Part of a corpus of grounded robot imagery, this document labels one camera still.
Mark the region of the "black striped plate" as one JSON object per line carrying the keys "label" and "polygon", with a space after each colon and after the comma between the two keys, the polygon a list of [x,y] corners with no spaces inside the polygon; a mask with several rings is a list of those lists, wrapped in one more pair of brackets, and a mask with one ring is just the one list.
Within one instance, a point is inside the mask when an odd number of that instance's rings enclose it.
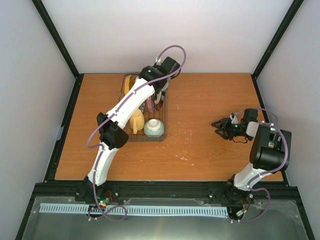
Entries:
{"label": "black striped plate", "polygon": [[154,109],[156,111],[160,111],[165,101],[165,93],[163,91],[160,91],[159,93],[154,94],[153,99],[154,99]]}

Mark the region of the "pink polka dot plate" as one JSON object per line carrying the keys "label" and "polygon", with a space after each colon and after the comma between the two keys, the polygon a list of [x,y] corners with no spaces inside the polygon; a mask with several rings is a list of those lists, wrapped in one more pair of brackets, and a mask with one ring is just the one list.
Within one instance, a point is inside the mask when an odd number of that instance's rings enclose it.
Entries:
{"label": "pink polka dot plate", "polygon": [[154,97],[150,96],[146,99],[146,107],[149,113],[154,113],[155,106],[154,106]]}

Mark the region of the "grey wire dish rack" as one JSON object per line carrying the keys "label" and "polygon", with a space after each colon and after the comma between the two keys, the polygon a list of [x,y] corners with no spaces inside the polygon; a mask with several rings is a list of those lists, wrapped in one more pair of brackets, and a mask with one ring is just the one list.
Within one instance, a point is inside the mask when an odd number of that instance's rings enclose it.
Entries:
{"label": "grey wire dish rack", "polygon": [[148,97],[140,106],[141,114],[135,112],[128,120],[124,131],[129,141],[161,142],[167,136],[167,98],[165,90]]}

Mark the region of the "yellow ceramic mug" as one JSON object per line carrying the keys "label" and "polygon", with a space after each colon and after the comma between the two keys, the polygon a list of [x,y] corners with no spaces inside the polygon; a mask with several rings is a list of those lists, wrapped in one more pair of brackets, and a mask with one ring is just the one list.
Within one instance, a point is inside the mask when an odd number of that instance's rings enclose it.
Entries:
{"label": "yellow ceramic mug", "polygon": [[145,117],[140,109],[136,109],[129,118],[129,124],[133,134],[137,134],[138,131],[142,130],[145,125]]}

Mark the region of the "light green ceramic bowl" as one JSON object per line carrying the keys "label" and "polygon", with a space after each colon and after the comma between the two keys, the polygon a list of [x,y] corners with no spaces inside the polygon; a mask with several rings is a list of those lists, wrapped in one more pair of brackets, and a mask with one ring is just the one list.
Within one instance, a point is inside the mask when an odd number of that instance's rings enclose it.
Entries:
{"label": "light green ceramic bowl", "polygon": [[144,134],[147,137],[161,137],[164,134],[165,127],[161,120],[152,118],[144,124]]}

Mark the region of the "white blue striped plate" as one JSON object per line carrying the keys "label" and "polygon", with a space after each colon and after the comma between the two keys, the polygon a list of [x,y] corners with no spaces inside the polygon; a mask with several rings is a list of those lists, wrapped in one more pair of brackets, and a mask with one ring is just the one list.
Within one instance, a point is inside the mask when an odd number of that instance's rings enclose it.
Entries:
{"label": "white blue striped plate", "polygon": [[145,111],[145,103],[144,102],[139,106],[139,109],[141,110],[142,113]]}

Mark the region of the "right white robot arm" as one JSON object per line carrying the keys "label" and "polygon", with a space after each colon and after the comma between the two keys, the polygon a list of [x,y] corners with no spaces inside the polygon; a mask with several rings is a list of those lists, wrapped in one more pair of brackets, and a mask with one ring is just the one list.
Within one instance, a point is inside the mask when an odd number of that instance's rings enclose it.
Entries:
{"label": "right white robot arm", "polygon": [[263,178],[284,172],[290,163],[292,133],[277,129],[273,123],[258,122],[258,108],[233,112],[211,124],[215,133],[225,140],[243,137],[253,141],[249,163],[226,182],[224,197],[230,203],[247,199],[253,187]]}

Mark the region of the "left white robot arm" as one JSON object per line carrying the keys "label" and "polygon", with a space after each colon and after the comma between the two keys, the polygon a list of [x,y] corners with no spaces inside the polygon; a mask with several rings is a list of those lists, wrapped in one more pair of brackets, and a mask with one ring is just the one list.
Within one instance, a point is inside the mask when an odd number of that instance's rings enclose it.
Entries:
{"label": "left white robot arm", "polygon": [[119,103],[107,113],[98,114],[97,128],[86,143],[89,149],[98,148],[92,169],[87,175],[92,184],[87,188],[86,195],[92,201],[103,198],[104,188],[100,185],[106,182],[113,158],[129,139],[124,128],[130,117],[147,98],[162,90],[182,66],[173,58],[166,57],[160,64],[144,67]]}

